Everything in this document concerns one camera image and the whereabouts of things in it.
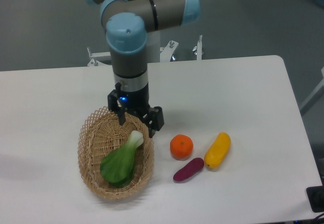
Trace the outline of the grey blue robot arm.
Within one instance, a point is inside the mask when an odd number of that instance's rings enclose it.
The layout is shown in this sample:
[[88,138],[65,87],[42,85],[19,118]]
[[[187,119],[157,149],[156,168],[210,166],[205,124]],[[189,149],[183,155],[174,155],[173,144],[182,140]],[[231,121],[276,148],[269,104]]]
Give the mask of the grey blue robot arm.
[[199,0],[86,0],[100,6],[100,22],[111,53],[115,88],[108,108],[124,124],[137,117],[153,136],[164,125],[161,107],[149,105],[148,34],[195,22]]

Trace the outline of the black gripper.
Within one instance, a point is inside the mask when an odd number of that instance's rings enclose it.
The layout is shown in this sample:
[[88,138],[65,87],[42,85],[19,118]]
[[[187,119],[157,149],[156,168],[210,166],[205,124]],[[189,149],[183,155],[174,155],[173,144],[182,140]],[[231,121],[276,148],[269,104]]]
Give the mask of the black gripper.
[[149,105],[148,84],[138,91],[127,92],[122,90],[122,84],[117,82],[115,89],[108,94],[107,100],[109,111],[117,115],[121,126],[126,121],[125,113],[137,117],[144,123],[150,138],[164,125],[163,109]]

